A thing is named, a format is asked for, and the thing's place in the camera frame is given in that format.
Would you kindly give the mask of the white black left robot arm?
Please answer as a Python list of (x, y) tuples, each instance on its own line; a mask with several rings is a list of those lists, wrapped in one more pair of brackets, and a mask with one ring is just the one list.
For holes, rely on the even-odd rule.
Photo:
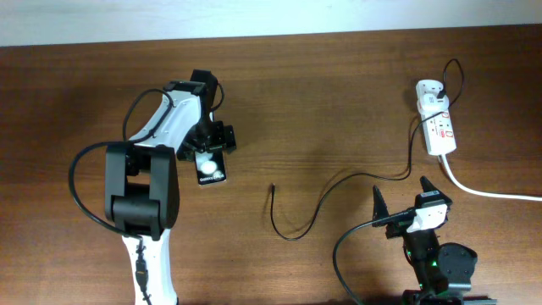
[(195, 165), (199, 186), (227, 179), (232, 126), (214, 119), (224, 89), (216, 80), (172, 81), (145, 126), (106, 151), (105, 214), (124, 231), (137, 304), (176, 304), (169, 257), (180, 211), (179, 161)]

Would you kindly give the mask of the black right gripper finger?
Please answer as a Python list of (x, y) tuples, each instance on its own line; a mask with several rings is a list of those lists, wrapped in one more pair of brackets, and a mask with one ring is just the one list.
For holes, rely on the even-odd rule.
[(380, 189), (377, 186), (373, 186), (373, 224), (372, 227), (384, 226), (386, 219), (390, 216), (385, 200), (382, 196)]
[(448, 208), (451, 206), (452, 200), (434, 186), (426, 176), (420, 178), (420, 184), (423, 189), (423, 192), (418, 195), (418, 206), (420, 208), (429, 208), (441, 204), (446, 205)]

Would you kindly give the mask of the black Galaxy smartphone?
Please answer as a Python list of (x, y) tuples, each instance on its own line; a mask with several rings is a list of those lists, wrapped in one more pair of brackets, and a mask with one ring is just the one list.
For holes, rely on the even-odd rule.
[(227, 180), (222, 152), (196, 152), (196, 175), (199, 186), (210, 186)]

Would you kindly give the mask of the white power strip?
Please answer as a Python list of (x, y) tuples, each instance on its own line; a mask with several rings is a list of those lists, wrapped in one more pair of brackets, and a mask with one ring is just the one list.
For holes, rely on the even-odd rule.
[(428, 154), (440, 156), (456, 150), (456, 138), (448, 110), (424, 109), (418, 102), (418, 112), (423, 121), (423, 134)]

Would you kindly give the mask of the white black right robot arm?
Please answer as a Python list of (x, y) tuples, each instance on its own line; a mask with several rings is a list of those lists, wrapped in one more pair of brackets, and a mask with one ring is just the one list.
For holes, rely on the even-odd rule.
[(414, 205), (394, 214), (389, 213), (375, 186), (374, 226), (384, 226), (388, 239), (403, 240), (404, 253), (420, 286), (419, 290), (406, 293), (410, 303), (460, 302), (463, 294), (472, 289), (478, 254), (458, 243), (439, 243), (435, 231), (448, 220), (452, 200), (428, 178), (421, 177), (420, 184), (423, 192), (416, 195)]

